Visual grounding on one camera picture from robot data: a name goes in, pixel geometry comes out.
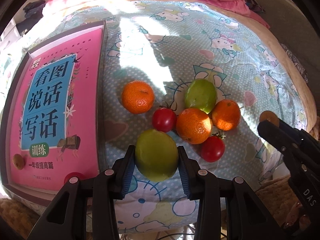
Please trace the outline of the person's right hand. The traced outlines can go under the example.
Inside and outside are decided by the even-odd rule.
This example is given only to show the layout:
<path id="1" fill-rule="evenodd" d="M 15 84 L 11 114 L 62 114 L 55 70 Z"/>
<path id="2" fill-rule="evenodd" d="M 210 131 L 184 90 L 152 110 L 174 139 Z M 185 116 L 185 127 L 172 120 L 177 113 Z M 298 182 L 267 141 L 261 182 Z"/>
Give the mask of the person's right hand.
<path id="1" fill-rule="evenodd" d="M 300 201 L 297 201 L 291 207 L 291 210 L 285 219 L 283 228 L 291 228 L 296 223 L 298 223 L 300 231 L 306 230 L 311 225 L 310 218 L 305 214 L 304 208 Z"/>

